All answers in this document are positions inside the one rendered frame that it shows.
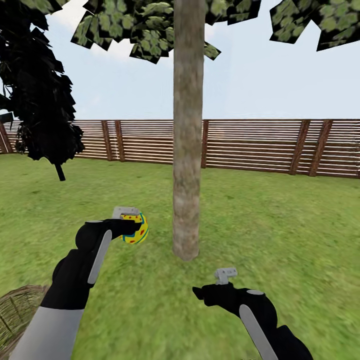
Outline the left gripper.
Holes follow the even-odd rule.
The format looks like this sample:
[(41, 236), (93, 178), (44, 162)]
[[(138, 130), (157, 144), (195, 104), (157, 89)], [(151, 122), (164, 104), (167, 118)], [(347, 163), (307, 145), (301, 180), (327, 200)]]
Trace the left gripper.
[(131, 219), (105, 219), (105, 221), (114, 222), (118, 226), (118, 234), (116, 238), (121, 235), (133, 235), (136, 231), (139, 231), (142, 226), (141, 222), (135, 222), (135, 220)]

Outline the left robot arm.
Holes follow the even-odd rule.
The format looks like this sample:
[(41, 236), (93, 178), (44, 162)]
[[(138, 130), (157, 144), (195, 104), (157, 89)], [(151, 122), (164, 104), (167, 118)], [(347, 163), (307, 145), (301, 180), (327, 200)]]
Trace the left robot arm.
[(8, 360), (70, 360), (90, 289), (98, 278), (111, 240), (133, 235), (141, 222), (136, 207), (116, 206), (112, 219), (89, 220), (72, 249), (54, 269), (52, 285)]

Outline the wicker basket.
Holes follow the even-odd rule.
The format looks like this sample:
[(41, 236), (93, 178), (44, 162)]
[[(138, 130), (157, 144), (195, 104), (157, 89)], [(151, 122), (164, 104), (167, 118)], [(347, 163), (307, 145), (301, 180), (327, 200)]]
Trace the wicker basket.
[[(7, 297), (9, 297), (10, 299), (11, 299), (11, 303), (13, 303), (13, 306), (15, 307), (15, 311), (17, 312), (17, 315), (20, 317), (20, 320), (21, 320), (21, 322), (22, 322), (22, 324), (23, 324), (23, 326), (21, 327), (21, 328), (25, 328), (24, 326), (26, 326), (26, 324), (24, 324), (25, 322), (24, 322), (24, 320), (22, 320), (22, 318), (21, 318), (21, 316), (20, 316), (20, 311), (18, 311), (18, 308), (17, 308), (17, 306), (16, 306), (16, 304), (15, 304), (15, 300), (14, 300), (14, 297), (13, 297), (13, 295), (20, 295), (20, 293), (21, 292), (24, 292), (24, 296), (26, 297), (26, 302), (28, 302), (28, 305), (29, 305), (29, 308), (30, 308), (30, 312), (27, 312), (27, 313), (34, 313), (34, 312), (37, 312), (36, 310), (37, 309), (39, 309), (39, 308), (36, 308), (36, 310), (35, 309), (32, 309), (32, 305), (31, 305), (31, 303), (29, 302), (29, 299), (28, 299), (28, 297), (29, 297), (29, 295), (28, 295), (28, 291), (30, 291), (30, 290), (32, 290), (32, 291), (35, 291), (35, 295), (36, 295), (36, 297), (39, 297), (39, 301), (37, 301), (37, 302), (40, 302), (40, 304), (42, 303), (42, 301), (43, 301), (43, 299), (44, 299), (44, 297), (45, 297), (45, 295), (46, 295), (46, 293), (47, 293), (47, 291), (49, 290), (49, 288), (48, 288), (48, 283), (45, 285), (45, 286), (43, 286), (43, 285), (36, 285), (36, 284), (28, 284), (28, 285), (25, 285), (25, 286), (22, 286), (22, 287), (20, 287), (20, 288), (18, 288), (18, 289), (13, 289), (13, 290), (11, 290), (11, 291), (9, 291), (8, 293), (6, 293), (5, 295), (2, 295), (2, 296), (0, 296), (0, 300), (4, 300), (5, 298), (7, 298)], [(22, 300), (21, 299), (22, 297), (19, 297), (18, 298), (18, 300)], [(39, 304), (39, 305), (40, 305)], [(24, 303), (23, 302), (21, 302), (21, 304), (20, 304), (20, 307), (22, 308), (24, 308)], [(14, 312), (15, 312), (14, 311)], [(12, 319), (12, 316), (13, 315), (9, 315), (10, 313), (8, 313), (7, 315), (8, 315), (8, 319)], [(7, 316), (7, 315), (5, 315), (5, 317)], [(7, 317), (6, 317), (7, 318)], [(18, 329), (19, 330), (19, 329)], [(17, 330), (17, 331), (18, 331)], [(17, 332), (17, 331), (14, 331), (14, 332)], [(23, 330), (24, 331), (24, 330)], [(20, 330), (18, 331), (19, 333), (21, 333), (20, 332)], [(17, 332), (17, 333), (18, 333)], [(24, 332), (26, 332), (26, 331), (24, 331)], [(9, 342), (9, 344), (7, 344), (7, 346), (4, 348), (4, 346), (3, 346), (3, 350), (1, 350), (0, 351), (0, 360), (9, 360), (9, 358), (10, 358), (10, 356), (12, 355), (12, 353), (14, 352), (14, 350), (15, 350), (15, 348), (17, 347), (17, 345), (19, 344), (19, 342), (20, 342), (20, 340), (22, 339), (22, 337), (23, 337), (23, 335), (25, 334), (24, 332), (22, 332), (21, 334), (19, 334), (19, 335), (17, 335), (17, 337), (16, 337), (16, 335), (15, 334), (11, 334), (12, 336), (14, 336), (14, 338), (12, 338), (11, 340), (10, 340), (10, 342)], [(16, 333), (16, 334), (17, 334)]]

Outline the easter egg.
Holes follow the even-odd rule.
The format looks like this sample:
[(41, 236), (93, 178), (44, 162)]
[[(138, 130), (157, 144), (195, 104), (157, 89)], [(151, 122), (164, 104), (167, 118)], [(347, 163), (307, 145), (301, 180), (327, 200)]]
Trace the easter egg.
[(146, 239), (149, 232), (148, 222), (144, 214), (140, 211), (139, 216), (135, 215), (123, 215), (124, 220), (135, 220), (136, 223), (141, 222), (141, 228), (133, 235), (121, 235), (119, 236), (126, 243), (140, 243)]

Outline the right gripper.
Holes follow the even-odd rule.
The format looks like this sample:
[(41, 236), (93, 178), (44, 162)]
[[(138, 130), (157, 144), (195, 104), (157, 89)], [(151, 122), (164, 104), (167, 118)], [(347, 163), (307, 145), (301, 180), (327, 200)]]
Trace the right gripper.
[(202, 288), (193, 287), (192, 291), (199, 300), (204, 300), (204, 304), (208, 307), (219, 305), (222, 308), (228, 310), (226, 305), (226, 295), (231, 289), (234, 289), (233, 283), (228, 282), (228, 284), (224, 285), (211, 284), (205, 285)]

